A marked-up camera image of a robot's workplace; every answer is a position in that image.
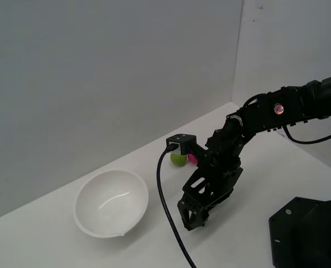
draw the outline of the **white bowl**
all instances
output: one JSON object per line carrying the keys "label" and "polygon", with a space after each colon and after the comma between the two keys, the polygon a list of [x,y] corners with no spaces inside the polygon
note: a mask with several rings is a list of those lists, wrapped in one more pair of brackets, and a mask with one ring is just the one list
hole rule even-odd
{"label": "white bowl", "polygon": [[86,234],[107,238],[124,236],[142,218],[148,188],[137,174],[105,171],[80,189],[73,208],[77,226]]}

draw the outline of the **pink ball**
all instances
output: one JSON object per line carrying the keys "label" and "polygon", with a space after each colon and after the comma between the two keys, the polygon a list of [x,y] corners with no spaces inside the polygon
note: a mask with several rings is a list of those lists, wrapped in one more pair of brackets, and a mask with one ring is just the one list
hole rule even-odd
{"label": "pink ball", "polygon": [[191,163],[197,164],[198,161],[196,160],[195,156],[193,156],[192,154],[188,154],[188,159]]}

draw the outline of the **green ball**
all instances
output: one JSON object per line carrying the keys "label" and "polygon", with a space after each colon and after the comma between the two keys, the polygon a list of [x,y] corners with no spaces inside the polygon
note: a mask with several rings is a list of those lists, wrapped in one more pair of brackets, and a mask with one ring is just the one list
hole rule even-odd
{"label": "green ball", "polygon": [[170,160],[174,165],[184,166],[188,157],[186,155],[170,154]]}

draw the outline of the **ball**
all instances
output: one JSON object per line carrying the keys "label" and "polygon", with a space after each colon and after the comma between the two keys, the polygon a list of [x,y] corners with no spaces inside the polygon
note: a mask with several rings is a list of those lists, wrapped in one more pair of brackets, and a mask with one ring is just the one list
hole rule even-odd
{"label": "ball", "polygon": [[170,160],[174,165],[184,166],[187,160],[186,155],[170,154]]}
{"label": "ball", "polygon": [[198,161],[196,160],[195,156],[193,156],[192,154],[188,154],[188,159],[191,163],[197,164]]}

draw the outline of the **black mount plate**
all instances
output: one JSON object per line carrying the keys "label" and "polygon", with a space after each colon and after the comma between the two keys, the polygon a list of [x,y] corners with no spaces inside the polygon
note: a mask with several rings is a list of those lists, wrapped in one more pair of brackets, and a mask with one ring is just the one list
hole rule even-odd
{"label": "black mount plate", "polygon": [[270,219],[273,265],[276,268],[295,268],[291,230],[304,215],[323,201],[296,197]]}

